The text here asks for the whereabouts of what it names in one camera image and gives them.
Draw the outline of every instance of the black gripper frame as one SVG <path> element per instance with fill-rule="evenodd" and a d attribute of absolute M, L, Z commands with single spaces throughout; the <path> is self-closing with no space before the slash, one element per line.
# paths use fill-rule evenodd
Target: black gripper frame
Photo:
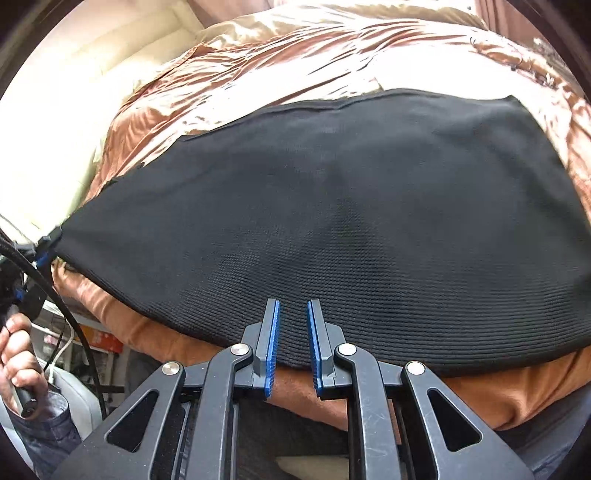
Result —
<path fill-rule="evenodd" d="M 279 301 L 209 362 L 156 370 L 57 468 L 53 480 L 234 480 L 240 398 L 272 390 Z"/>
<path fill-rule="evenodd" d="M 533 479 L 501 438 L 422 363 L 387 364 L 346 343 L 343 330 L 324 321 L 318 300 L 308 303 L 308 320 L 316 393 L 322 400 L 347 400 L 349 480 L 401 480 L 403 470 L 409 480 Z"/>

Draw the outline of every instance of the human hand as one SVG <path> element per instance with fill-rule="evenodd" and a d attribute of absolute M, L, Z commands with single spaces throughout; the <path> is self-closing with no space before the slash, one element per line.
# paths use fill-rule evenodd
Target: human hand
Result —
<path fill-rule="evenodd" d="M 38 401 L 48 391 L 47 380 L 33 353 L 31 321 L 22 313 L 11 316 L 0 331 L 0 395 L 19 414 L 11 384 L 32 391 Z"/>

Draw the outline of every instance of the handle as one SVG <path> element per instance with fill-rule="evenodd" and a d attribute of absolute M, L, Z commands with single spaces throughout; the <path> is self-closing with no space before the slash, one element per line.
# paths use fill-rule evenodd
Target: handle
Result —
<path fill-rule="evenodd" d="M 11 316 L 18 313 L 18 307 L 16 305 L 11 305 L 6 313 L 6 320 L 8 320 Z M 17 401 L 17 405 L 21 409 L 21 417 L 26 419 L 33 415 L 37 409 L 38 401 L 26 388 L 19 388 L 13 387 L 12 395 L 15 397 Z"/>

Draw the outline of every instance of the brown fabric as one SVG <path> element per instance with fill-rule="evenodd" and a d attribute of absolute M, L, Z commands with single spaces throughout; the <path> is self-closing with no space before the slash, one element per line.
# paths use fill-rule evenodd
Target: brown fabric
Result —
<path fill-rule="evenodd" d="M 476 0 L 476 13 L 493 32 L 540 53 L 563 78 L 568 80 L 577 95 L 583 97 L 583 89 L 558 52 L 532 23 L 508 1 Z"/>
<path fill-rule="evenodd" d="M 553 143 L 591 219 L 589 106 L 544 59 L 475 26 L 469 14 L 454 12 L 456 23 L 463 24 L 452 25 L 430 21 L 439 17 L 429 9 L 407 7 L 308 8 L 297 10 L 298 23 L 293 9 L 299 7 L 290 6 L 281 15 L 269 11 L 264 12 L 268 17 L 227 22 L 225 33 L 219 25 L 206 29 L 200 44 L 167 65 L 121 108 L 87 198 L 112 177 L 157 158 L 180 135 L 211 130 L 258 108 L 410 87 L 469 98 L 514 95 Z M 314 15 L 319 19 L 315 24 Z M 246 25 L 245 37 L 256 41 L 243 45 L 234 34 Z M 541 78 L 554 87 L 541 85 Z M 142 317 L 62 265 L 54 270 L 54 281 L 62 294 L 83 303 L 121 341 L 160 361 L 191 365 L 219 350 Z M 536 367 L 446 382 L 489 425 L 504 429 L 589 382 L 590 359 L 591 347 Z M 278 369 L 271 401 L 346 428 L 344 404 L 321 403 L 309 372 Z"/>

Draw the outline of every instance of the black knit fabric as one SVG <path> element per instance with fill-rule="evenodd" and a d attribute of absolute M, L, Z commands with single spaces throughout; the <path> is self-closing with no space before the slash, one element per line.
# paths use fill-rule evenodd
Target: black knit fabric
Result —
<path fill-rule="evenodd" d="M 117 299 L 227 346 L 282 302 L 278 361 L 309 364 L 306 301 L 379 359 L 460 375 L 591 344 L 591 235 L 514 98 L 392 90 L 266 108 L 105 189 L 57 253 Z"/>

